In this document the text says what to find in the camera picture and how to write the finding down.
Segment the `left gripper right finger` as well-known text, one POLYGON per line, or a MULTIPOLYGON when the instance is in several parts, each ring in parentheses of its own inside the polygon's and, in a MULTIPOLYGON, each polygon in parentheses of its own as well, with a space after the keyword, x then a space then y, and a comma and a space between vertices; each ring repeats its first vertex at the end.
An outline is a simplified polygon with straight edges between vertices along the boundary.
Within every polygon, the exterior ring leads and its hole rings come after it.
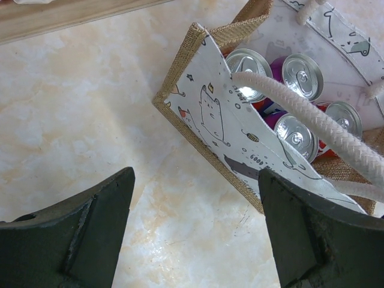
POLYGON ((259 191, 281 287, 383 287, 383 219, 269 169, 259 173, 259 191))

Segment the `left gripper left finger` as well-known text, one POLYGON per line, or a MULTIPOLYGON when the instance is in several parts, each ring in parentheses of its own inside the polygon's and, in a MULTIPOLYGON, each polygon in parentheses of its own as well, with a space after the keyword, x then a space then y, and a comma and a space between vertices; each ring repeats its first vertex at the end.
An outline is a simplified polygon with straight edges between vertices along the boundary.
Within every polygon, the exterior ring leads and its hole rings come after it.
POLYGON ((123 168, 42 210, 1 222, 1 287, 111 287, 135 183, 123 168))

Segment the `purple soda can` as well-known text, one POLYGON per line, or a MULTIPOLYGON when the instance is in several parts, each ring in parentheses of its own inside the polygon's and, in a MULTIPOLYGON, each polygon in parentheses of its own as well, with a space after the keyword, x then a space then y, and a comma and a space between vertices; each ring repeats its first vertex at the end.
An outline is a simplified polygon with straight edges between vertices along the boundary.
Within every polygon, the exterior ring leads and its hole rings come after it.
POLYGON ((281 111, 264 117, 277 136, 293 146, 309 163, 317 156, 319 138, 292 114, 281 111))
POLYGON ((321 96, 323 74, 309 56, 302 53, 281 56, 271 62, 270 68, 275 80, 308 101, 314 102, 321 96))

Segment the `brown burlap canvas bag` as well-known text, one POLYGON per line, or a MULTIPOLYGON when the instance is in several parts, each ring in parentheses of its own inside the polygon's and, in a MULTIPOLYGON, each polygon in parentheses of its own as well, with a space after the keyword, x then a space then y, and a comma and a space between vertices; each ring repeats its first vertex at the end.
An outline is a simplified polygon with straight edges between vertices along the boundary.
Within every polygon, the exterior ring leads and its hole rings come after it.
POLYGON ((355 196, 383 201, 359 157, 383 157, 383 55, 326 1, 248 1, 228 25, 192 24, 153 104, 258 211, 265 168, 356 212, 355 196), (271 62, 294 53, 312 58, 323 74, 314 102, 272 75, 271 62), (357 110, 362 139, 315 106, 335 101, 357 110), (281 111, 338 157, 309 163, 264 121, 281 111))

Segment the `red cola can front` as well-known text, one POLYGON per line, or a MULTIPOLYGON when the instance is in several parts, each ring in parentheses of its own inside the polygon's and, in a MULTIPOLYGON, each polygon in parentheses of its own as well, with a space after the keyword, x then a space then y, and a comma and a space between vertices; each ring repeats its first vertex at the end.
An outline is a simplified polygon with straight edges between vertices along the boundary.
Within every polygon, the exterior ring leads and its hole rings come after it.
MULTIPOLYGON (((362 122, 357 110, 347 102, 319 102, 315 106, 355 137, 362 139, 362 122)), ((338 155, 324 141, 318 139, 316 158, 333 158, 338 155)))

